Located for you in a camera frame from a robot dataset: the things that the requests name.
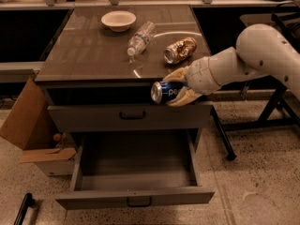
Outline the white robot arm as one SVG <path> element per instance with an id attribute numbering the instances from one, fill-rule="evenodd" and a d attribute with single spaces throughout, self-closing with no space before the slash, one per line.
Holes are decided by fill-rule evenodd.
<path id="1" fill-rule="evenodd" d="M 300 53 L 269 25 L 257 23 L 244 29 L 236 45 L 193 61 L 167 75 L 166 82 L 185 86 L 168 104 L 184 106 L 208 96 L 223 85 L 270 75 L 300 99 Z"/>

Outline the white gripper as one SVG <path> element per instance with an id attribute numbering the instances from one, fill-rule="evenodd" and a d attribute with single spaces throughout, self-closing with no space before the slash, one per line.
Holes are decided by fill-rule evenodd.
<path id="1" fill-rule="evenodd" d="M 209 66 L 209 58 L 195 60 L 189 67 L 180 67 L 163 78 L 165 83 L 187 83 L 176 98 L 167 102 L 168 106 L 181 107 L 195 101 L 202 95 L 208 96 L 220 88 Z"/>

